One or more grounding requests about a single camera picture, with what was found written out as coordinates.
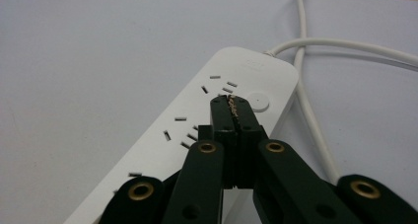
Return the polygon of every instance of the white power strip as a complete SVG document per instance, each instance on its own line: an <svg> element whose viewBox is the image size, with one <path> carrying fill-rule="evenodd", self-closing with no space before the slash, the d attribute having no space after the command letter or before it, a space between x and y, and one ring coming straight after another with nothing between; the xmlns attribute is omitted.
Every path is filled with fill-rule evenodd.
<svg viewBox="0 0 418 224"><path fill-rule="evenodd" d="M282 60L238 47L218 51L65 224L94 223L113 192L129 180L130 173L163 181L177 172L187 147L197 139L197 126L210 124L209 102L218 95L234 94L247 99L258 122L271 135L292 103L298 79L295 68ZM225 214L235 198L225 196Z"/></svg>

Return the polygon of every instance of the circular button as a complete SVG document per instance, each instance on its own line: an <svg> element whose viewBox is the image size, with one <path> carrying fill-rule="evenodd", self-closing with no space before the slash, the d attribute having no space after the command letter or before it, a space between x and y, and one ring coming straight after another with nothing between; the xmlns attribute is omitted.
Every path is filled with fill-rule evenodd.
<svg viewBox="0 0 418 224"><path fill-rule="evenodd" d="M253 112L265 112L270 105L267 96L262 93L253 93L246 100L251 105Z"/></svg>

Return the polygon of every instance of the white table surface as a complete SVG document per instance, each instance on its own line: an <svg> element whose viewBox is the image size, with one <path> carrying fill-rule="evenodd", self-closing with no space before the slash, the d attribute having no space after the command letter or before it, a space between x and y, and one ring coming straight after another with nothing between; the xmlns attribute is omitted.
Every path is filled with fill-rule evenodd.
<svg viewBox="0 0 418 224"><path fill-rule="evenodd" d="M418 55L417 1L306 7L310 36ZM64 222L217 50L262 51L298 31L294 0L0 0L0 223ZM342 174L418 208L418 72L353 50L308 54L303 80ZM278 138L322 176L297 104Z"/></svg>

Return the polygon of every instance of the white surface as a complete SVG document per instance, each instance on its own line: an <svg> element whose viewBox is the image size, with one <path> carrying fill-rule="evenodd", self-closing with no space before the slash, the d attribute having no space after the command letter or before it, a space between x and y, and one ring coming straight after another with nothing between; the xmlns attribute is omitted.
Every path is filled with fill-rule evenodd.
<svg viewBox="0 0 418 224"><path fill-rule="evenodd" d="M283 123L282 115L289 110L297 83L298 72L282 60L238 47L218 51L65 223L97 220L113 197L113 191L131 179L127 177L129 173L163 181L180 170L187 155L183 146L191 146L195 142L191 137L198 137L193 127L210 124L210 101L219 94L228 95L224 90L242 98L257 92L268 95L272 107L258 112L256 117L270 135L276 124ZM225 200L230 204L224 205L223 213L227 214L235 197L226 195L225 198L230 199Z"/></svg>
<svg viewBox="0 0 418 224"><path fill-rule="evenodd" d="M306 1L312 37L418 54L416 1ZM0 0L0 223L64 222L217 50L297 25L294 0ZM418 73L357 55L308 48L313 108L343 174L418 208ZM297 106L278 136L315 166Z"/></svg>

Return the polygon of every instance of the brass ring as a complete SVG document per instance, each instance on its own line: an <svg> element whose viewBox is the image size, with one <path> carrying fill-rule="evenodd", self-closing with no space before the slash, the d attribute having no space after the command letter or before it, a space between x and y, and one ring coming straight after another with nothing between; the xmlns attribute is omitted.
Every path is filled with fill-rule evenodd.
<svg viewBox="0 0 418 224"><path fill-rule="evenodd" d="M350 183L351 189L353 189L357 194L369 198L375 199L381 197L381 192L373 185L363 182L363 181L354 181Z"/></svg>
<svg viewBox="0 0 418 224"><path fill-rule="evenodd" d="M213 153L216 151L216 146L211 143L202 143L199 145L199 151L202 153Z"/></svg>
<svg viewBox="0 0 418 224"><path fill-rule="evenodd" d="M153 185L145 182L140 182L135 185L133 185L128 192L128 196L130 199L134 201L141 201L144 199L147 199L149 196L151 196L154 192Z"/></svg>
<svg viewBox="0 0 418 224"><path fill-rule="evenodd" d="M277 142L268 143L265 148L270 152L280 153L285 150L285 146Z"/></svg>

